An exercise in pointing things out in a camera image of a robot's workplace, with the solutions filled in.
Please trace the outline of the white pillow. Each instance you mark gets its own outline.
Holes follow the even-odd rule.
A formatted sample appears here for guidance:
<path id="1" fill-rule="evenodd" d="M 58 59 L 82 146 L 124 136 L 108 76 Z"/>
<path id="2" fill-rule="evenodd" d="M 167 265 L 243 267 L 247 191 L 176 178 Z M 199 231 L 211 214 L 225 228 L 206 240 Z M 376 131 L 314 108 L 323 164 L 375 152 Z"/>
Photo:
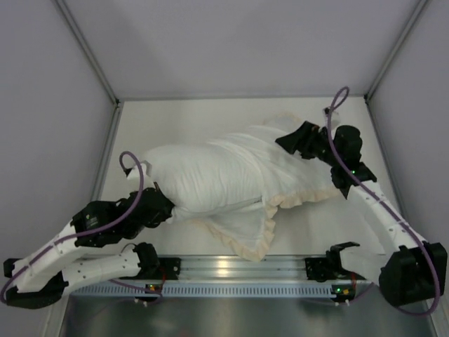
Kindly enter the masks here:
<path id="1" fill-rule="evenodd" d="M 172 222 L 235 211 L 262 200 L 262 174 L 229 143 L 164 145 L 146 151 L 150 178 L 173 204 Z"/>

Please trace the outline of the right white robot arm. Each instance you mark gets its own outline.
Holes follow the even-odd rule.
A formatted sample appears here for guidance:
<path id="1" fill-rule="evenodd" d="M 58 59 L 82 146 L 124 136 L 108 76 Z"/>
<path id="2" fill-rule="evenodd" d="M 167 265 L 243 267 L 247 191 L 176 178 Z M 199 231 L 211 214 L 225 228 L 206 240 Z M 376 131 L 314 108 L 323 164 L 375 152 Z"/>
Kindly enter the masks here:
<path id="1" fill-rule="evenodd" d="M 376 176 L 361 161 L 360 131 L 344 125 L 330 134 L 327 128 L 306 121 L 276 143 L 290 154 L 329 165 L 334 186 L 370 226 L 384 250 L 377 254 L 355 242 L 336 244 L 326 253 L 336 267 L 378 286 L 396 308 L 432 299 L 434 309 L 445 291 L 447 251 L 439 243 L 430 244 L 392 206 Z"/>

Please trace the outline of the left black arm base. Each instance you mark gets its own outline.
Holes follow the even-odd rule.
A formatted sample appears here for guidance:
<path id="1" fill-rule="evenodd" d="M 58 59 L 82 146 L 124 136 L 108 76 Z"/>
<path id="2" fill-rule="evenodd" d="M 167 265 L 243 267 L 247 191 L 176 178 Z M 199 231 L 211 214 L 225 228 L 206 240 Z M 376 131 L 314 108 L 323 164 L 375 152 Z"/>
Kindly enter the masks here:
<path id="1" fill-rule="evenodd" d="M 121 277 L 126 280 L 178 280 L 181 271 L 180 258 L 160 258 L 157 262 L 144 263 L 134 277 Z"/>

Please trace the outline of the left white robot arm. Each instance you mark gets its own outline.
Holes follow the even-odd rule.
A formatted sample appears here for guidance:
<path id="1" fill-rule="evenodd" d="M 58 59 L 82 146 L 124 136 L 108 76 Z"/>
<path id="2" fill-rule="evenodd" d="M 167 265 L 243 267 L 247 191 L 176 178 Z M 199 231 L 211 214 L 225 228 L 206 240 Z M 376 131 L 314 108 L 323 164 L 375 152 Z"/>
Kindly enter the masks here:
<path id="1" fill-rule="evenodd" d="M 26 258 L 4 261 L 8 281 L 1 290 L 7 306 L 40 309 L 77 289 L 113 279 L 149 279 L 160 262 L 152 244 L 140 243 L 115 256 L 84 261 L 145 228 L 156 228 L 172 215 L 173 203 L 148 187 L 118 201 L 92 201 L 46 245 Z"/>

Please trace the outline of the white pillowcase with cream ruffle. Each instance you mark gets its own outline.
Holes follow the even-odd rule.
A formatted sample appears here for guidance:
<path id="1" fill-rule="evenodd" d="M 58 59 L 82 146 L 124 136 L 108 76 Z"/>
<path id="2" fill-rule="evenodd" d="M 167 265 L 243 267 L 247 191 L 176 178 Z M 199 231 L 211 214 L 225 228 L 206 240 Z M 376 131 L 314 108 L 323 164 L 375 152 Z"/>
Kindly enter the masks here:
<path id="1" fill-rule="evenodd" d="M 260 196 L 248 205 L 194 219 L 193 224 L 209 230 L 239 257 L 256 262 L 270 249 L 276 226 L 274 215 L 279 209 L 339 195 L 326 164 L 289 154 L 276 144 L 276 139 L 296 131 L 302 124 L 299 117 L 282 114 L 243 133 L 213 140 L 213 145 L 229 150 L 246 164 Z"/>

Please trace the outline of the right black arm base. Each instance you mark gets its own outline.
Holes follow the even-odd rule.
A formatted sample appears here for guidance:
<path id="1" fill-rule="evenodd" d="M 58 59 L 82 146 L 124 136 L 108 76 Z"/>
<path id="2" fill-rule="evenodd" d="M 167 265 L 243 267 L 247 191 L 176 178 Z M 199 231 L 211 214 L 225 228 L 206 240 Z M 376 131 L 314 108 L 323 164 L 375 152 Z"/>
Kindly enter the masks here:
<path id="1" fill-rule="evenodd" d="M 351 273 L 344 270 L 337 262 L 328 258 L 305 258 L 305 270 L 307 279 L 315 282 L 331 280 L 351 280 Z"/>

